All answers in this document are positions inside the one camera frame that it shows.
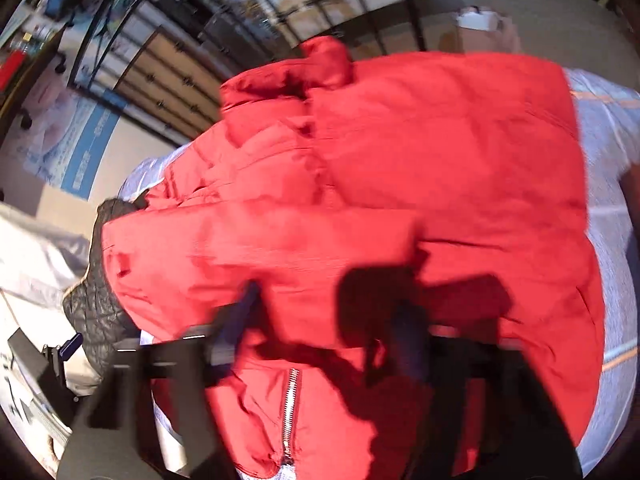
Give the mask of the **brown paper shopping bag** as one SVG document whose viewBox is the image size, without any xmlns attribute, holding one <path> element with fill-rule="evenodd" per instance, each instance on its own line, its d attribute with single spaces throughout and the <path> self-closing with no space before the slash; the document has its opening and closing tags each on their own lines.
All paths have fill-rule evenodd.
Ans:
<svg viewBox="0 0 640 480">
<path fill-rule="evenodd" d="M 468 6 L 460 10 L 454 28 L 440 36 L 438 50 L 450 53 L 523 52 L 518 28 L 510 15 L 486 6 Z"/>
</svg>

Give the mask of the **blue white wall poster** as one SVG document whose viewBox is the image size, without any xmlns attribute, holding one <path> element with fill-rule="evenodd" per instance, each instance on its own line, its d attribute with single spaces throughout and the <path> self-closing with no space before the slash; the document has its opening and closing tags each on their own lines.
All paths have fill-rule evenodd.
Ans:
<svg viewBox="0 0 640 480">
<path fill-rule="evenodd" d="M 1 156 L 54 188 L 88 200 L 125 101 L 105 91 L 110 110 L 66 86 L 64 74 L 46 68 L 23 102 L 32 124 L 16 118 Z"/>
</svg>

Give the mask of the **black iron railing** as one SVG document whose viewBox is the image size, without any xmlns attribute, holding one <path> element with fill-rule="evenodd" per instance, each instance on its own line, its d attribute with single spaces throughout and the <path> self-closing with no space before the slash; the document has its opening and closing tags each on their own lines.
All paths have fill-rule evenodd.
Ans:
<svg viewBox="0 0 640 480">
<path fill-rule="evenodd" d="M 82 38 L 70 88 L 114 110 L 103 93 L 125 101 L 119 117 L 172 145 L 196 138 L 221 116 L 221 85 L 231 77 L 299 55 L 311 38 L 331 36 L 364 58 L 393 51 L 395 27 L 410 48 L 427 47 L 419 0 L 400 0 L 300 36 L 270 0 L 98 0 Z"/>
</svg>

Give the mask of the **black quilted folded jacket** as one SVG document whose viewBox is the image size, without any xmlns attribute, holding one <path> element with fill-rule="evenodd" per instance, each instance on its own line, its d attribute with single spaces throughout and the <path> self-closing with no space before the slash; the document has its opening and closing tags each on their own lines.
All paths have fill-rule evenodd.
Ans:
<svg viewBox="0 0 640 480">
<path fill-rule="evenodd" d="M 90 240 L 88 266 L 82 279 L 63 296 L 68 322 L 82 336 L 82 348 L 89 365 L 102 377 L 111 364 L 116 344 L 140 336 L 140 330 L 117 300 L 106 279 L 102 231 L 107 222 L 132 214 L 134 203 L 110 198 L 96 210 Z"/>
</svg>

